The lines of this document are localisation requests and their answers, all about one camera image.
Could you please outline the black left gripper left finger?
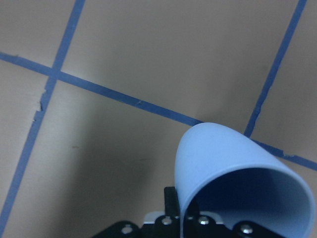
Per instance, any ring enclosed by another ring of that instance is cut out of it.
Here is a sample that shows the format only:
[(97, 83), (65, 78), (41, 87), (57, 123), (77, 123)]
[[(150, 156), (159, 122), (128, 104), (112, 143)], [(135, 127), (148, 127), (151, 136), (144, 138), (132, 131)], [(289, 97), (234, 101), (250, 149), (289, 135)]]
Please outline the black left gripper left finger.
[(199, 206), (196, 200), (193, 199), (185, 211), (181, 212), (175, 187), (167, 186), (164, 188), (164, 212), (166, 216), (172, 218), (197, 217), (199, 215)]

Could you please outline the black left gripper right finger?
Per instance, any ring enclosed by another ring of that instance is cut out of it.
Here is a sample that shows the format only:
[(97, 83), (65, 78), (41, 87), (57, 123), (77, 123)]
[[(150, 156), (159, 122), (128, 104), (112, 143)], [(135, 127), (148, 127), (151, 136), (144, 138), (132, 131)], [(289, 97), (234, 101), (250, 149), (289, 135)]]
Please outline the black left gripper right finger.
[(282, 235), (248, 220), (236, 223), (233, 232), (241, 238), (283, 238)]

